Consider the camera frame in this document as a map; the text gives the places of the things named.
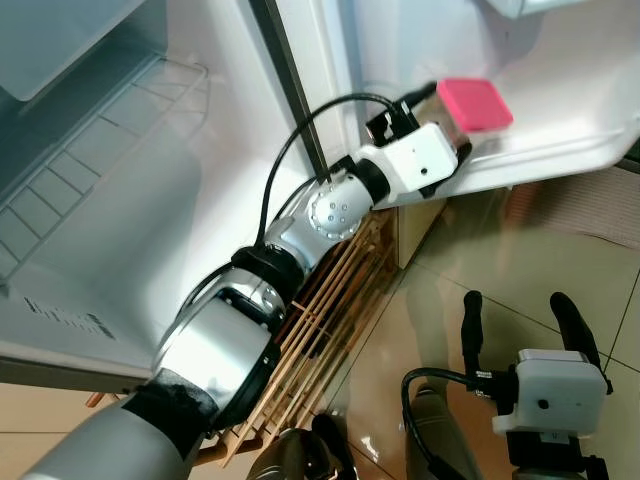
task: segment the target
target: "pink object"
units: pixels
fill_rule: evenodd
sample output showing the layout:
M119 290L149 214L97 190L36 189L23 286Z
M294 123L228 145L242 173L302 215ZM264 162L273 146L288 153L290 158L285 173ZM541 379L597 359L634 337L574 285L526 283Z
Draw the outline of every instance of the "pink object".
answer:
M496 87L482 78L446 78L436 87L449 114L465 133L505 128L513 115Z

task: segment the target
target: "refrigerator shelf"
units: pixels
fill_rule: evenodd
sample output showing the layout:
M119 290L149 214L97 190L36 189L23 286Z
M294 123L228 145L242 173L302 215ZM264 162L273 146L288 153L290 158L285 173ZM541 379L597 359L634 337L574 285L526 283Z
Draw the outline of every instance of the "refrigerator shelf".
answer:
M0 204L0 283L7 283L172 113L188 111L196 128L202 124L207 76L200 65L154 54L130 81L47 150L40 165Z

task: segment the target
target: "robotic arm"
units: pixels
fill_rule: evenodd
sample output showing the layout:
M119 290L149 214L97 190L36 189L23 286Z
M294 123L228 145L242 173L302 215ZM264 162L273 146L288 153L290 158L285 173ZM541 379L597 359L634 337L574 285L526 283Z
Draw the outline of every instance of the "robotic arm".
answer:
M238 250L181 309L151 380L71 432L24 480L187 478L205 436L251 412L279 359L273 338L286 305L324 254L382 200L455 172L450 138L435 123L419 127L400 105L406 117L396 141L361 147L330 183L309 186L262 244Z

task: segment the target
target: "refrigerator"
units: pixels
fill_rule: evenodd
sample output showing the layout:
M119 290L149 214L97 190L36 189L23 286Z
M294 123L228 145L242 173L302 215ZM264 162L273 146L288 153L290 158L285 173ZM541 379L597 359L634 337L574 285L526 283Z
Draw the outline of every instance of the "refrigerator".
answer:
M516 3L0 5L0 381L143 382L184 297L252 243L289 132L338 95L493 82L514 123L472 136L434 198L616 163L640 135L640 2ZM270 214L366 143L379 111L319 117Z

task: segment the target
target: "black cable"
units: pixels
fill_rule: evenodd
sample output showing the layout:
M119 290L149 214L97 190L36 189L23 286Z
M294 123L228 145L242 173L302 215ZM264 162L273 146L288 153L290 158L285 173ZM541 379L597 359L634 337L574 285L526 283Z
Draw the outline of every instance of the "black cable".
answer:
M380 103L385 107L387 107L389 110L391 110L393 113L395 113L398 110L398 107L388 98L383 97L382 95L376 95L375 93L363 92L363 93L349 93L347 95L342 95L341 97L334 98L333 100L330 100L327 103L324 103L323 105L316 108L313 112L309 113L309 115L307 115L302 120L302 122L300 122L296 126L295 130L291 132L291 135L289 135L289 138L287 138L287 141L284 143L284 145L280 149L280 153L278 153L278 156L273 162L273 166L271 167L271 171L269 172L269 177L267 178L267 183L264 188L264 194L262 196L262 208L260 210L260 223L258 225L258 235L256 236L256 242L255 242L256 245L262 242L266 228L267 228L267 215L269 212L269 197L271 196L271 187L273 185L273 180L275 179L276 172L278 171L278 168L280 167L280 164L282 163L282 160L285 154L287 153L287 151L289 150L293 142L296 140L296 137L305 128L307 128L309 124L311 124L314 118L316 118L322 112L340 103L346 103L346 102L358 101L358 100Z
M300 194L300 192L305 188L307 188L309 185L311 185L313 182L315 182L317 179L318 177L311 177L308 180L305 180L302 184L300 184L300 186L298 186L298 188L296 188L293 191L293 193L289 195L289 198L285 200L285 202L282 204L282 206L280 207L280 210L278 210L278 213L276 213L276 216L274 217L273 220L275 221L279 219L284 213L285 209L289 206L291 202L295 200L295 198Z
M193 304L193 301L196 299L196 297L200 294L200 292L202 292L202 290L204 290L207 287L207 285L209 285L211 282L213 282L216 278L218 278L220 275L222 275L224 272L226 272L230 268L231 268L231 262L227 262L224 265L216 268L213 272L211 272L206 277L204 277L200 281L200 283L198 283L198 285L196 285L193 288L193 290L189 292L189 295L187 295L187 298L184 299L184 302L182 302L182 305L180 305L180 309L178 310L177 315L180 315L182 312L184 312L187 309L187 307L191 306Z
M448 380L462 383L463 385L473 388L478 387L478 381L475 378L468 377L462 373L452 372L451 370L445 370L443 368L416 368L415 370L411 370L404 376L404 378L402 379L402 387L400 391L400 397L402 399L402 417L407 426L409 434L416 442L418 449L430 464L430 467L433 465L437 465L438 470L448 473L448 475L436 475L436 477L443 480L446 480L448 478L463 478L458 472L453 469L453 467L448 465L438 456L434 455L433 452L429 450L427 445L424 443L424 440L422 440L422 436L420 435L416 420L415 418L413 418L413 412L411 411L411 401L409 399L409 385L413 380L421 377L446 378ZM435 469L430 468L430 470L435 474Z

